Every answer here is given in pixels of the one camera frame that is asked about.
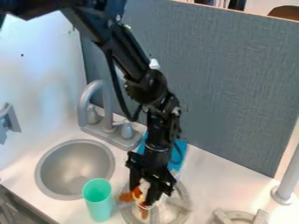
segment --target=blue cloth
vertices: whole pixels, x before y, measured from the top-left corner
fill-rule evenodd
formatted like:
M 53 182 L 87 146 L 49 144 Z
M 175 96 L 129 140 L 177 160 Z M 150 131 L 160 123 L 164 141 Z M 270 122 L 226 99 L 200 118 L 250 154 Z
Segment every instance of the blue cloth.
M 138 154 L 143 154 L 144 153 L 144 148 L 145 148 L 145 139 L 148 136 L 148 132 L 146 132 L 143 136 L 143 140 L 139 145 L 139 148 L 137 150 Z M 187 142 L 183 141 L 183 140 L 176 140 L 176 145 L 178 146 L 178 148 L 180 149 L 180 151 L 182 152 L 182 156 L 177 152 L 176 147 L 174 146 L 172 148 L 172 153 L 171 153 L 171 160 L 168 163 L 168 169 L 169 171 L 171 170 L 176 170 L 177 172 L 180 171 L 180 169 L 182 168 L 183 162 L 184 162 L 184 158 L 187 154 Z

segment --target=sink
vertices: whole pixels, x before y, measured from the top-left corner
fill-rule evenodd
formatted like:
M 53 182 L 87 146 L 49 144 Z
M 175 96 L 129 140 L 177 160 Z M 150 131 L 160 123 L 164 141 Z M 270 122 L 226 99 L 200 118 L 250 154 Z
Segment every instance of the sink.
M 57 200 L 81 199 L 89 179 L 110 179 L 115 158 L 110 149 L 93 140 L 72 140 L 49 150 L 38 162 L 35 180 L 38 188 Z

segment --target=teal cup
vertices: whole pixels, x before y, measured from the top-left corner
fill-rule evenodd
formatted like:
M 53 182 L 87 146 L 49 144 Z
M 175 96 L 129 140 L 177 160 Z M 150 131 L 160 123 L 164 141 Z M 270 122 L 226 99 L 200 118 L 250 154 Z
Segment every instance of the teal cup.
M 89 180 L 82 189 L 88 211 L 94 221 L 106 221 L 110 218 L 113 201 L 111 185 L 104 178 Z

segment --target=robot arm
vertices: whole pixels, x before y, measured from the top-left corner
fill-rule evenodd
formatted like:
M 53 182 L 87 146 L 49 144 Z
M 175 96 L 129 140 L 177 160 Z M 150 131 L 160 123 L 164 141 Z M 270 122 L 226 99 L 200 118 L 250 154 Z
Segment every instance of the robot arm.
M 0 14 L 10 13 L 28 20 L 60 10 L 81 35 L 92 40 L 108 62 L 116 96 L 125 116 L 135 121 L 141 107 L 147 107 L 148 137 L 143 155 L 129 152 L 126 166 L 130 169 L 129 188 L 140 181 L 150 183 L 145 206 L 159 200 L 162 193 L 171 196 L 176 180 L 168 170 L 171 149 L 179 136 L 180 106 L 167 88 L 160 71 L 150 68 L 150 59 L 137 43 L 130 29 L 122 23 L 127 0 L 0 0 Z M 127 94 L 140 104 L 139 111 L 129 113 L 122 98 L 115 72 L 124 73 Z

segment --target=faucet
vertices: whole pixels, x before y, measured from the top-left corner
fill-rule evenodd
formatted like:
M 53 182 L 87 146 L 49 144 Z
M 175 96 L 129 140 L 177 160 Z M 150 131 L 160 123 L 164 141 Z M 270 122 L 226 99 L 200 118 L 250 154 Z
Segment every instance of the faucet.
M 89 100 L 94 92 L 101 89 L 105 116 L 99 122 L 94 107 L 89 108 Z M 78 104 L 78 123 L 81 130 L 98 137 L 121 150 L 130 151 L 142 140 L 143 134 L 132 128 L 130 122 L 113 122 L 112 99 L 109 85 L 102 80 L 94 80 L 83 91 Z
M 95 91 L 101 89 L 104 102 L 104 111 L 105 117 L 103 118 L 103 130 L 106 132 L 114 132 L 115 127 L 113 126 L 113 112 L 112 112 L 112 102 L 111 102 L 111 93 L 108 85 L 105 85 L 105 82 L 102 80 L 94 80 L 89 83 L 80 98 L 78 104 L 78 123 L 79 126 L 85 127 L 88 125 L 88 116 L 87 116 L 87 106 L 89 104 L 90 98 L 93 96 Z

